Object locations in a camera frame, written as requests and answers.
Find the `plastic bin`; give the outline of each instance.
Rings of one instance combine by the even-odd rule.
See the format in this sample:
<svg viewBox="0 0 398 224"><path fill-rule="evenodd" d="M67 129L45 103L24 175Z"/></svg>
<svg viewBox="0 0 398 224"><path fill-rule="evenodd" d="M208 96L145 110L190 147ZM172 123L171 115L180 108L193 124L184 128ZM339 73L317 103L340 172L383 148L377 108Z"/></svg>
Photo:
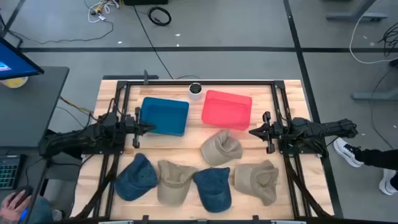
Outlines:
<svg viewBox="0 0 398 224"><path fill-rule="evenodd" d="M189 103L145 97L141 106L141 120L153 124L153 133L183 136Z"/></svg>
<svg viewBox="0 0 398 224"><path fill-rule="evenodd" d="M250 125L251 105L251 97L209 90L201 120L222 128L245 130Z"/></svg>

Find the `floor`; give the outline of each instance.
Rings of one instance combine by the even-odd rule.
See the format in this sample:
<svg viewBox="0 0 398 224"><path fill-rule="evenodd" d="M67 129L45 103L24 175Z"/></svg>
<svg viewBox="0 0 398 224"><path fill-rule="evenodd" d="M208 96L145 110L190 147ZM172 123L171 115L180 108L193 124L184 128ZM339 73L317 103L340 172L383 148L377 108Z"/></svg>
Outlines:
<svg viewBox="0 0 398 224"><path fill-rule="evenodd" d="M111 28L111 24L89 23L88 10L82 0L21 1L23 6L11 29L39 42L90 39ZM96 3L86 1L89 5ZM351 119L358 125L360 134L350 142L363 148L389 150L371 127L369 103L350 98L354 91L372 90L389 67L387 63L366 65L355 61L348 53L355 23L325 19L327 12L350 11L361 1L289 0L289 4L320 120ZM6 22L17 5L15 0L0 3L0 13ZM300 67L295 53L283 0L170 0L164 7L172 15L167 27L155 26L148 20L145 12L149 6L137 6L137 10L174 78L196 75L209 79L302 79L306 81L307 93L310 92L302 73L303 63ZM397 22L397 10L398 2L394 0L375 3L370 12L389 13L389 17L381 22L359 24L353 39L353 47L361 51L356 53L357 58L366 62L384 58L383 45L378 41L388 27ZM105 16L114 23L114 31L100 40L47 44L26 40L22 46L26 55L39 65L69 67L62 95L91 110L103 75L140 75L147 70L161 79L169 79L155 53L148 50L150 43L132 8L112 7L111 13ZM16 43L9 34L6 39ZM392 71L380 90L394 87L397 74L398 70ZM397 107L394 101L374 104L375 124L394 147L398 146ZM87 119L68 109L81 122ZM66 112L56 110L50 128L63 132L80 126ZM388 197L378 189L381 169L354 169L332 148L330 160L345 218L398 220L398 195ZM52 186L62 194L67 192L62 184L52 183ZM71 202L66 200L64 205L57 206L69 207Z"/></svg>

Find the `beige baseball cap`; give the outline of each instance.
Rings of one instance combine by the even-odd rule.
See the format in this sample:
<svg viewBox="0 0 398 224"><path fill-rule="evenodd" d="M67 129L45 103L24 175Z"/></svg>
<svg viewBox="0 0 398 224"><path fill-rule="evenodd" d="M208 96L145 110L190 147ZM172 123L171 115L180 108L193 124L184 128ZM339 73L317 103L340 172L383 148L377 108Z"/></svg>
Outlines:
<svg viewBox="0 0 398 224"><path fill-rule="evenodd" d="M235 168L235 189L261 199L265 206L276 201L276 180L279 170L271 161L241 164Z"/></svg>
<svg viewBox="0 0 398 224"><path fill-rule="evenodd" d="M160 170L160 180L157 186L159 202L169 206L181 205L187 197L192 175L198 169L180 166L165 160L159 161L157 165Z"/></svg>
<svg viewBox="0 0 398 224"><path fill-rule="evenodd" d="M218 166L242 158L241 143L228 134L228 129L221 130L201 145L201 153L209 165Z"/></svg>

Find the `black pants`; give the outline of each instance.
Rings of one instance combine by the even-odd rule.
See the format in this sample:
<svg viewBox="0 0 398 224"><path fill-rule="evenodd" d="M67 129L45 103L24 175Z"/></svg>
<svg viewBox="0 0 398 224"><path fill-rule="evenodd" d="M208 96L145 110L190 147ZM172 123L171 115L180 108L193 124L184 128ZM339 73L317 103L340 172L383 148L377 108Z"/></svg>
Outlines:
<svg viewBox="0 0 398 224"><path fill-rule="evenodd" d="M385 152L377 149L365 149L356 153L355 159L367 166L398 170L398 149ZM390 180L390 183L398 190L398 174Z"/></svg>

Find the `computer mouse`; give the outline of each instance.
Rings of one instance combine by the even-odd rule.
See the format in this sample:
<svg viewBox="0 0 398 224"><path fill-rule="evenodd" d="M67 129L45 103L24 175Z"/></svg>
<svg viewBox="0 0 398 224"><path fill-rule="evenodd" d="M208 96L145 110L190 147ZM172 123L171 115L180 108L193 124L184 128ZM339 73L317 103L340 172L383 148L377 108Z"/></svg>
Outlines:
<svg viewBox="0 0 398 224"><path fill-rule="evenodd" d="M25 190L24 195L18 200L18 202L16 203L16 208L29 196L32 195L33 193L33 187L31 186L23 186L23 187L19 187L15 190L15 194L11 197L10 202L14 200L14 198L19 194L19 192Z"/></svg>

